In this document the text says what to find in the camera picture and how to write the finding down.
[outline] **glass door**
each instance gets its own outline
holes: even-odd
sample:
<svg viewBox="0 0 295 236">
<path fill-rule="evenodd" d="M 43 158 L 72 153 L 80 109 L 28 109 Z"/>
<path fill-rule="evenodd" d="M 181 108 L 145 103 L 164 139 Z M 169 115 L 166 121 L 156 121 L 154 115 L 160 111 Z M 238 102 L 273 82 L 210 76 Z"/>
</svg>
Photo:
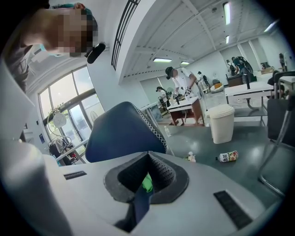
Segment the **glass door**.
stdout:
<svg viewBox="0 0 295 236">
<path fill-rule="evenodd" d="M 81 138 L 77 134 L 75 127 L 73 126 L 73 123 L 71 122 L 71 119 L 69 117 L 69 111 L 66 110 L 66 112 L 63 112 L 63 113 L 65 114 L 65 117 L 66 117 L 66 124 L 62 127 L 62 130 L 66 136 L 71 138 L 74 146 L 77 146 L 81 143 Z M 85 147 L 81 146 L 77 148 L 76 151 L 79 155 L 81 155 L 85 152 Z"/>
<path fill-rule="evenodd" d="M 69 110 L 70 119 L 74 123 L 76 127 L 77 134 L 80 136 L 82 140 L 89 139 L 91 129 L 89 128 L 87 121 L 81 111 L 80 105 L 76 105 L 75 107 Z"/>
</svg>

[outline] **white t-shirt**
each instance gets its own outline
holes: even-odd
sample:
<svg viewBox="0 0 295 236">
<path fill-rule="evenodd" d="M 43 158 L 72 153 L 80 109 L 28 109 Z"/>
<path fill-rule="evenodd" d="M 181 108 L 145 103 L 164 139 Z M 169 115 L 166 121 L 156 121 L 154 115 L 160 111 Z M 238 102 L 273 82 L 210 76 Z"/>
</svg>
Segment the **white t-shirt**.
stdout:
<svg viewBox="0 0 295 236">
<path fill-rule="evenodd" d="M 167 99 L 167 96 L 166 96 L 166 92 L 164 90 L 161 90 L 161 94 L 162 94 L 163 101 L 167 102 L 168 99 Z"/>
<path fill-rule="evenodd" d="M 190 74 L 192 74 L 192 72 L 188 71 L 185 68 L 178 68 L 176 70 L 177 70 L 177 76 L 175 78 L 172 77 L 175 87 L 176 88 L 183 87 L 183 89 L 185 90 L 185 87 L 189 87 L 191 84 L 191 79 L 189 78 L 189 76 Z M 192 87 L 192 93 L 193 93 L 192 97 L 198 96 L 199 94 L 199 89 L 195 83 Z"/>
</svg>

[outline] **office chair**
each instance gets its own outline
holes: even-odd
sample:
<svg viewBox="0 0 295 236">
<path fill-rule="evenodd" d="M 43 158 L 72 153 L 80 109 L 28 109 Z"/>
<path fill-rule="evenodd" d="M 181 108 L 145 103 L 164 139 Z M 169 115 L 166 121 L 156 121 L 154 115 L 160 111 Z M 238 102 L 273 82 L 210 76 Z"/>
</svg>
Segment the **office chair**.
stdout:
<svg viewBox="0 0 295 236">
<path fill-rule="evenodd" d="M 137 107 L 122 102 L 94 121 L 85 157 L 98 162 L 145 151 L 166 153 L 166 141 Z"/>
</svg>

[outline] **cable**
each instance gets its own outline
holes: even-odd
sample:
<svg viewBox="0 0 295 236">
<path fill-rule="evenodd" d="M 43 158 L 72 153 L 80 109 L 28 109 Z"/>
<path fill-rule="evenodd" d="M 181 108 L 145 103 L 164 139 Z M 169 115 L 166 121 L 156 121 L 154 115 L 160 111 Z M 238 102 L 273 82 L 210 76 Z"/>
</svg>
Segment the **cable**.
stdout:
<svg viewBox="0 0 295 236">
<path fill-rule="evenodd" d="M 53 113 L 53 112 L 56 111 L 56 110 L 58 110 L 58 109 L 57 109 L 57 108 L 56 108 L 56 109 L 53 109 L 53 110 L 49 113 L 49 115 L 48 115 L 48 117 L 47 117 L 48 129 L 50 130 L 51 133 L 53 133 L 53 131 L 50 129 L 50 125 L 49 125 L 49 117 L 50 117 L 51 113 Z M 54 134 L 55 136 L 58 136 L 58 137 L 69 138 L 69 139 L 70 139 L 70 142 L 69 142 L 69 143 L 72 143 L 72 139 L 71 139 L 70 137 L 68 137 L 68 136 L 57 135 L 57 134 L 55 134 L 55 133 L 53 133 L 53 134 Z"/>
</svg>

